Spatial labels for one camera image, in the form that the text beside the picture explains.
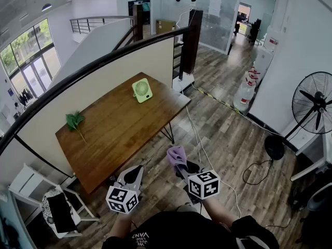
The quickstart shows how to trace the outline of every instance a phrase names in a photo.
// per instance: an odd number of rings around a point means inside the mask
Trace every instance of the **purple cloth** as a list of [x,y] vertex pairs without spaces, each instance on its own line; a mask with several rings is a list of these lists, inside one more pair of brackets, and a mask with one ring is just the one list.
[[183,146],[171,147],[170,149],[168,149],[167,157],[172,166],[184,165],[186,168],[188,168],[187,156],[186,156],[185,149],[183,148]]

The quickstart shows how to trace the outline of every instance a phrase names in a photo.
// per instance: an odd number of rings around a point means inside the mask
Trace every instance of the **fan base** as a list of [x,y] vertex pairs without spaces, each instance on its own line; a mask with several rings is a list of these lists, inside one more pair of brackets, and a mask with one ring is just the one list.
[[265,139],[265,150],[272,160],[280,160],[284,157],[285,148],[282,139],[275,135],[270,135]]

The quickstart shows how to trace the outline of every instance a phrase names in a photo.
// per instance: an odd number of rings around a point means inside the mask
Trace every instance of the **pedestal fan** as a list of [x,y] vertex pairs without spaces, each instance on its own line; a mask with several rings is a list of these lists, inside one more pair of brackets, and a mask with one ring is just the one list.
[[305,77],[296,88],[292,111],[297,125],[284,138],[271,135],[265,139],[265,150],[272,160],[285,153],[283,143],[299,127],[314,134],[332,131],[332,75],[316,72]]

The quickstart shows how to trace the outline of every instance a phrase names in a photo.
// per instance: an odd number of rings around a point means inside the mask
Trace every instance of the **wooden table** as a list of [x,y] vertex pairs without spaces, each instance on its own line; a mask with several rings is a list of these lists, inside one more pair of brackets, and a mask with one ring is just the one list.
[[[132,84],[147,78],[153,97],[138,103]],[[125,81],[81,112],[78,132],[67,124],[57,139],[77,178],[93,192],[164,128],[190,99],[144,73]]]

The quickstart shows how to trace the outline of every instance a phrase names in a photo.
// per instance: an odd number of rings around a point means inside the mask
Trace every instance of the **cardboard box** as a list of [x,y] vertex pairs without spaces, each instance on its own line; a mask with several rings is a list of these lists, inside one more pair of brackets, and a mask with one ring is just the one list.
[[175,21],[162,20],[162,19],[156,20],[156,33],[157,34],[173,31],[173,30],[175,30],[175,27],[176,27]]

